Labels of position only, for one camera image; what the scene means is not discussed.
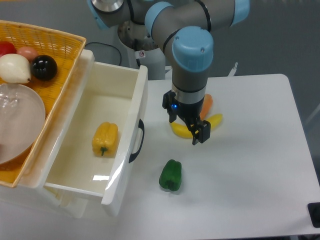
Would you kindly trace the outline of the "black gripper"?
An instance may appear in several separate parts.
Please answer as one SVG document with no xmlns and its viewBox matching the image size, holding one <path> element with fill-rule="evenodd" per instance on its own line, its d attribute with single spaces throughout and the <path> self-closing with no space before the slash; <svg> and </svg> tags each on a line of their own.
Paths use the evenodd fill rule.
<svg viewBox="0 0 320 240">
<path fill-rule="evenodd" d="M 187 104 L 176 100 L 175 97 L 174 92 L 168 91 L 162 99 L 162 107 L 169 115 L 169 123 L 173 123 L 179 117 L 192 135 L 192 144 L 203 144 L 211 136 L 211 123 L 200 118 L 204 98 L 196 103 Z"/>
</svg>

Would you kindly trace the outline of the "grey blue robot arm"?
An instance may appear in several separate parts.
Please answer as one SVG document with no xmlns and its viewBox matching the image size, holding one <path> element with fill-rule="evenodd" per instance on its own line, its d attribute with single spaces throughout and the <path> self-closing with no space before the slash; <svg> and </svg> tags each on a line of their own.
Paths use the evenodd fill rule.
<svg viewBox="0 0 320 240">
<path fill-rule="evenodd" d="M 89 0 L 87 5 L 101 27 L 130 21 L 146 28 L 172 67 L 172 87 L 162 100 L 169 122 L 181 119 L 193 144 L 208 140 L 211 125 L 200 112 L 214 58 L 211 33 L 245 20 L 250 1 L 193 0 L 176 7 L 168 0 Z"/>
</svg>

